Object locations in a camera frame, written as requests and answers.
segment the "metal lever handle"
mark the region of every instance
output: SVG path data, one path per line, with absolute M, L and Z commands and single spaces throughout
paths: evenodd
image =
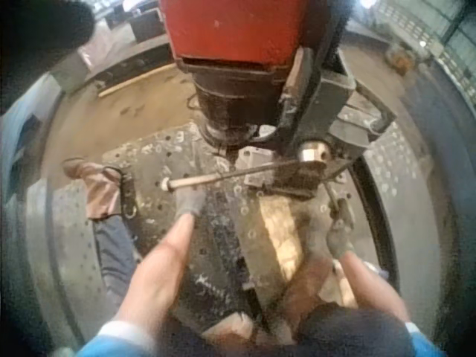
M 209 173 L 207 175 L 178 178 L 171 180 L 169 177 L 164 178 L 161 183 L 161 188 L 164 191 L 173 192 L 181 187 L 197 186 L 199 184 L 213 184 L 214 182 L 230 179 L 232 177 L 244 176 L 252 173 L 261 173 L 262 171 L 275 170 L 279 167 L 292 166 L 297 164 L 297 160 L 288 160 L 282 162 L 271 162 L 270 164 L 264 164 L 257 167 L 251 167 L 244 170 L 230 171 L 227 173 Z

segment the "concrete floor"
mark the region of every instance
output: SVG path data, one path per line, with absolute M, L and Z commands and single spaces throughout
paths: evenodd
M 402 102 L 418 73 L 400 77 L 387 66 L 381 49 L 364 43 L 344 39 L 342 49 L 355 77 L 379 94 L 397 114 L 396 120 L 427 179 L 439 235 L 451 240 L 453 225 L 447 224 L 452 217 L 451 204 L 439 168 Z M 51 127 L 42 175 L 50 176 L 54 187 L 61 187 L 68 183 L 61 171 L 62 160 L 82 156 L 100 161 L 105 152 L 127 141 L 187 123 L 192 113 L 184 103 L 194 92 L 190 76 L 171 68 L 104 98 L 97 97 L 94 86 L 66 97 Z
M 190 76 L 171 68 L 103 98 L 93 85 L 65 97 L 51 126 L 42 175 L 63 186 L 64 159 L 100 161 L 124 142 L 187 123 L 190 110 L 184 103 L 194 92 Z

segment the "gloved hand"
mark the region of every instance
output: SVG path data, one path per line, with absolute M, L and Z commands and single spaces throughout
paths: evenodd
M 346 251 L 354 251 L 353 244 L 349 241 L 349 227 L 342 218 L 332 222 L 331 228 L 326 235 L 327 248 L 334 259 L 339 259 Z
M 205 190 L 201 186 L 183 187 L 175 191 L 176 220 L 185 213 L 199 217 L 205 204 Z

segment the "gray trousers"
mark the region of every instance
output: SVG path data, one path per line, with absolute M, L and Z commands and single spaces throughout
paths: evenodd
M 93 220 L 93 229 L 107 295 L 119 308 L 137 266 L 132 235 L 120 215 Z

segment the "workshop wall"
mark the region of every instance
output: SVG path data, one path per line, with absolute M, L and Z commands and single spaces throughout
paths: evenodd
M 476 110 L 475 6 L 468 0 L 381 0 L 373 11 L 424 44 Z

